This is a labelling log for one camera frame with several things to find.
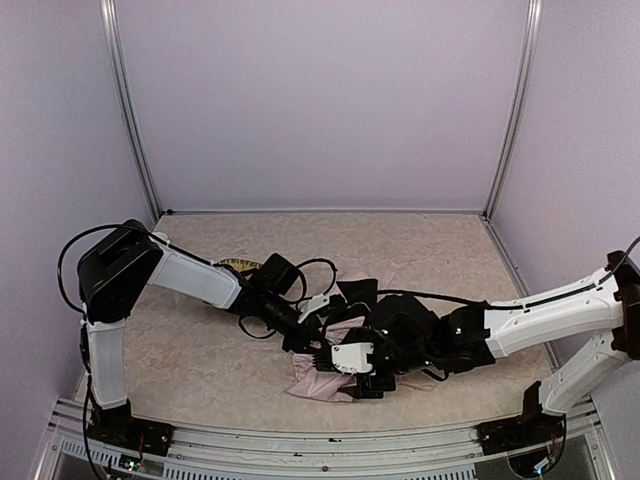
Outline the pink and black umbrella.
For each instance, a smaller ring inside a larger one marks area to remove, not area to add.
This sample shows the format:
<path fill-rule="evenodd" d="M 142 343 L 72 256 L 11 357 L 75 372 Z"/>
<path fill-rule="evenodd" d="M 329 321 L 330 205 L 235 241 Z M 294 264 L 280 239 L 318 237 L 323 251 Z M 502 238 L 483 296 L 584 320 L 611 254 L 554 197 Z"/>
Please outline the pink and black umbrella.
<path fill-rule="evenodd" d="M 409 294 L 379 293 L 358 273 L 338 281 L 305 324 L 318 335 L 292 356 L 294 397 L 329 403 L 378 400 L 401 376 L 433 364 L 437 315 Z"/>

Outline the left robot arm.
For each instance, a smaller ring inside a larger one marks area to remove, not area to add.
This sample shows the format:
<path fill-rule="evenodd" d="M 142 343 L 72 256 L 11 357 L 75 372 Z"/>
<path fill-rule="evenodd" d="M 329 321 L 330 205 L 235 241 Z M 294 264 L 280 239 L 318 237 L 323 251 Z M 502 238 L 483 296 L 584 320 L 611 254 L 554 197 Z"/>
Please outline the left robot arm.
<path fill-rule="evenodd" d="M 88 402 L 95 425 L 114 429 L 133 420 L 126 373 L 126 334 L 144 311 L 170 303 L 209 308 L 239 320 L 261 321 L 278 334 L 288 352 L 306 353 L 319 345 L 319 316 L 333 307 L 329 290 L 312 295 L 301 267 L 279 254 L 239 269 L 230 261 L 205 259 L 166 235 L 130 219 L 84 230 L 62 247 L 70 250 L 92 236 L 98 242 L 76 264 L 78 299 L 65 282 L 63 300 L 81 316 L 81 352 L 87 370 Z"/>

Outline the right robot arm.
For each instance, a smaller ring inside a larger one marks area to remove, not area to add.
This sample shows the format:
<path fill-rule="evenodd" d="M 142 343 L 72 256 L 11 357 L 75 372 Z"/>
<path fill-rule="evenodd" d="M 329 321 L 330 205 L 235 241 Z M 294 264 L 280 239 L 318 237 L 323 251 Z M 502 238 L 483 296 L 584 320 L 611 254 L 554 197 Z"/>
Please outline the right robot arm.
<path fill-rule="evenodd" d="M 591 339 L 558 371 L 524 393 L 519 429 L 554 425 L 612 372 L 639 358 L 639 269 L 628 251 L 574 283 L 507 302 L 457 298 L 440 317 L 426 292 L 378 290 L 362 326 L 314 355 L 319 371 L 354 377 L 344 393 L 379 399 L 397 376 L 420 370 L 437 381 L 578 333 Z"/>

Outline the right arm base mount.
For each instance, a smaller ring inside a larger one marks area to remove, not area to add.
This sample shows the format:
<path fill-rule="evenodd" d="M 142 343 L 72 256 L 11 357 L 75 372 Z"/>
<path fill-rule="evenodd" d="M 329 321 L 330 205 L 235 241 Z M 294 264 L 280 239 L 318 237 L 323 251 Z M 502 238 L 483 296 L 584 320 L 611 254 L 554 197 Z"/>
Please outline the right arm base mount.
<path fill-rule="evenodd" d="M 505 453 L 560 439 L 565 433 L 564 417 L 523 422 L 519 417 L 484 422 L 476 427 L 484 455 Z"/>

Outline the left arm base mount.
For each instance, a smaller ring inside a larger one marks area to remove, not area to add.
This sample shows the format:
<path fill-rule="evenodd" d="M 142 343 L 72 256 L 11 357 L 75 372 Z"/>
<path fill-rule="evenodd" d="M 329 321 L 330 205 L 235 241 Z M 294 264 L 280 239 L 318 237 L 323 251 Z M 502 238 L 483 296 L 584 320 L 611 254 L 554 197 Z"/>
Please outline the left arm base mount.
<path fill-rule="evenodd" d="M 168 454 L 174 427 L 171 424 L 131 417 L 124 423 L 105 427 L 90 424 L 88 437 L 138 453 L 165 457 Z"/>

